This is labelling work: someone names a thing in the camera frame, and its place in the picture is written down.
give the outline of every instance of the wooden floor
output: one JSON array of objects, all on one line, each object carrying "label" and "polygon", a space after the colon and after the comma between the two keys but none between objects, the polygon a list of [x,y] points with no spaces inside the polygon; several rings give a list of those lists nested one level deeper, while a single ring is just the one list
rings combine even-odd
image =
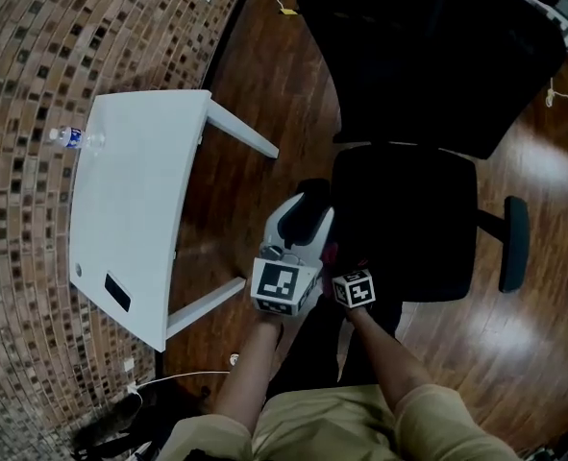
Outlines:
[{"label": "wooden floor", "polygon": [[[568,61],[555,87],[568,93]],[[248,0],[212,91],[279,145],[281,156],[269,160],[207,131],[185,199],[171,310],[233,276],[249,276],[266,217],[298,181],[329,177],[335,154],[338,105],[328,69],[303,18],[278,15],[275,0]],[[544,97],[535,98],[490,160],[477,162],[481,208],[501,213],[506,195],[529,204],[523,289],[498,292],[501,245],[479,232],[469,296],[406,305],[397,332],[437,382],[458,389],[477,421],[518,451],[568,429],[568,101],[556,98],[547,109]],[[254,318],[246,291],[168,341],[165,373],[227,370]],[[223,378],[181,383],[216,392]]]}]

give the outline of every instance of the black office chair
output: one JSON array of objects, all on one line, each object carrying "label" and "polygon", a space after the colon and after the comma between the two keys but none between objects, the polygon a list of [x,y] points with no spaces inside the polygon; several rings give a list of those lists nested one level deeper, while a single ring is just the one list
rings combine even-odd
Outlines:
[{"label": "black office chair", "polygon": [[504,244],[500,290],[518,289],[525,202],[506,198],[504,219],[478,210],[474,163],[441,149],[492,154],[563,63],[559,29],[522,0],[297,2],[333,76],[335,141],[372,144],[334,163],[341,271],[366,259],[404,301],[461,299],[481,227]]}]

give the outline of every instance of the person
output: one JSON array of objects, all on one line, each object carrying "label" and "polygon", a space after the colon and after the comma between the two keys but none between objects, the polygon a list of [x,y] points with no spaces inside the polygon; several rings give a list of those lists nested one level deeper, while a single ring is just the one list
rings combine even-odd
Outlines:
[{"label": "person", "polygon": [[[355,332],[337,381],[345,313]],[[321,296],[269,382],[282,328],[261,316],[213,413],[178,422],[159,461],[518,459],[394,338],[400,317],[401,303],[344,311]]]}]

